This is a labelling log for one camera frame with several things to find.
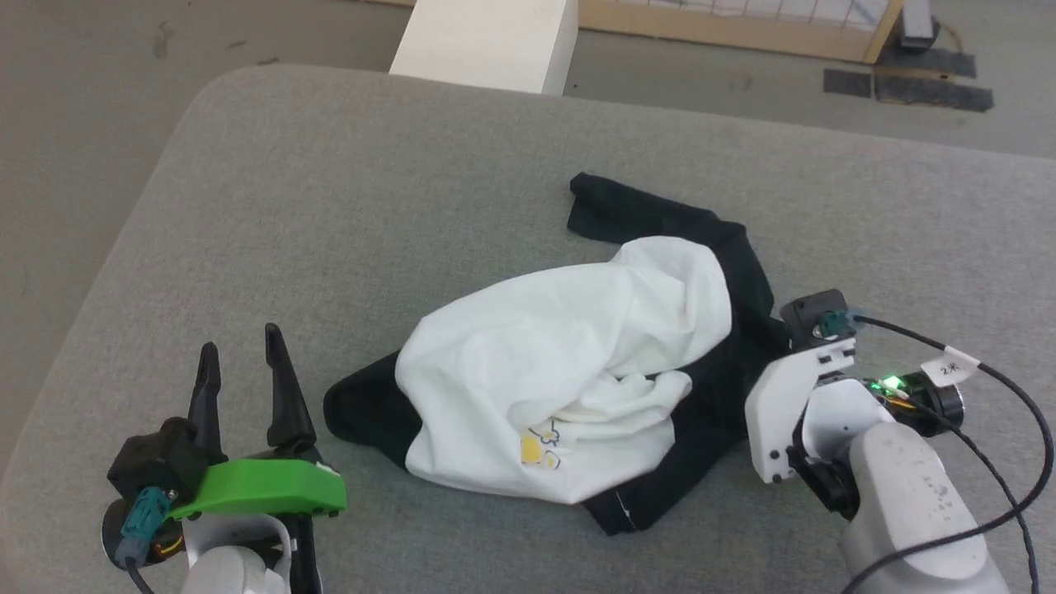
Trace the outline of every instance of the white box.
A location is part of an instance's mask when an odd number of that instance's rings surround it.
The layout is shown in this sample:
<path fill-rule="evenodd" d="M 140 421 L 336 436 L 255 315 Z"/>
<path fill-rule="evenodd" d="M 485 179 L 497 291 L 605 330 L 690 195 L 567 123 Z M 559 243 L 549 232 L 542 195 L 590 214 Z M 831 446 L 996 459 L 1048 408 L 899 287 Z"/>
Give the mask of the white box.
<path fill-rule="evenodd" d="M 417 0 L 390 74 L 560 95 L 578 0 Z"/>

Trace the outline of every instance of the white grid panel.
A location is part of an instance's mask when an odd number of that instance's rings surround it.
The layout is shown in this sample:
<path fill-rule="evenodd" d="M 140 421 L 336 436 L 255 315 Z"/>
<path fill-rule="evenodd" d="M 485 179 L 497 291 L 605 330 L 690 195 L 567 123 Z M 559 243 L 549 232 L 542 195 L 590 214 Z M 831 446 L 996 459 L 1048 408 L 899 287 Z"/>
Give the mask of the white grid panel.
<path fill-rule="evenodd" d="M 696 11 L 720 17 L 809 22 L 875 31 L 889 0 L 606 0 L 658 8 Z"/>

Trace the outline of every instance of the gray table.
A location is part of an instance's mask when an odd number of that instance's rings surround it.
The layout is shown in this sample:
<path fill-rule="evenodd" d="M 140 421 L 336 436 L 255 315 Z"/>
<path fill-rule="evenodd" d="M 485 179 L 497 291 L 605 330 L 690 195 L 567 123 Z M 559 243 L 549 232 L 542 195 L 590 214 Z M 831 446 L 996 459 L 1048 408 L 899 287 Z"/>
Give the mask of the gray table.
<path fill-rule="evenodd" d="M 211 83 L 178 126 L 84 302 L 3 482 L 22 590 L 133 592 L 98 546 L 126 437 L 186 411 L 197 350 L 221 349 L 228 453 L 264 447 L 263 327 L 284 330 L 348 512 L 317 524 L 333 592 L 831 592 L 843 521 L 802 483 L 765 486 L 747 447 L 654 528 L 607 538 L 578 507 L 438 487 L 329 437 L 334 382 L 398 348 L 431 310 L 495 281 L 607 259 L 564 226 L 580 170 L 748 226 L 779 302 L 855 303 L 984 358 L 1056 419 L 1048 317 L 1056 164 L 729 117 L 489 92 L 304 67 Z M 929 355 L 879 332 L 860 369 Z M 976 437 L 1017 493 L 1039 438 L 1011 394 L 966 385 Z M 935 441 L 978 518 L 1006 506 L 969 452 Z M 1030 513 L 1054 574 L 1051 494 Z M 991 536 L 1014 591 L 1018 532 Z M 148 570 L 177 592 L 183 560 Z"/>

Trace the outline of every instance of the black tape on floor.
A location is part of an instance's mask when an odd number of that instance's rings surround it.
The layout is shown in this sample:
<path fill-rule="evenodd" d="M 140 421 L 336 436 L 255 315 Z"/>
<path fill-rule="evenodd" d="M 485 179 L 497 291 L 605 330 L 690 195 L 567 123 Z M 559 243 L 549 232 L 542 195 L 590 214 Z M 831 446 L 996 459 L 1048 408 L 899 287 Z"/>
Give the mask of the black tape on floor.
<path fill-rule="evenodd" d="M 847 70 L 825 69 L 823 90 L 826 93 L 840 93 L 854 97 L 869 98 L 872 96 L 872 75 Z"/>
<path fill-rule="evenodd" d="M 894 48 L 884 48 L 876 59 L 876 66 L 893 66 L 947 72 L 957 76 L 976 77 L 976 57 L 958 54 L 949 50 L 931 49 L 920 54 L 906 54 Z"/>
<path fill-rule="evenodd" d="M 873 80 L 879 101 L 926 104 L 980 113 L 994 107 L 994 91 L 991 89 L 880 74 Z"/>

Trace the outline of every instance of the black cloth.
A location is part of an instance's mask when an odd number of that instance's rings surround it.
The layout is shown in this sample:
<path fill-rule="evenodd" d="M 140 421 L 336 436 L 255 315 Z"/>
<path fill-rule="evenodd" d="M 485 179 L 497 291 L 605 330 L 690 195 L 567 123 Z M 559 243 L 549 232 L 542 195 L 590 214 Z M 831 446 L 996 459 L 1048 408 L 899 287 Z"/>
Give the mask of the black cloth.
<path fill-rule="evenodd" d="M 572 179 L 570 187 L 576 201 L 569 230 L 611 243 L 671 236 L 706 245 L 722 267 L 733 305 L 730 335 L 682 368 L 693 378 L 693 389 L 672 412 L 675 445 L 653 471 L 583 503 L 606 534 L 642 531 L 748 435 L 744 398 L 767 364 L 789 354 L 788 334 L 784 323 L 770 317 L 774 297 L 743 225 L 586 173 Z M 336 437 L 376 447 L 407 469 L 407 451 L 421 430 L 421 419 L 396 386 L 398 354 L 331 388 L 323 417 Z"/>

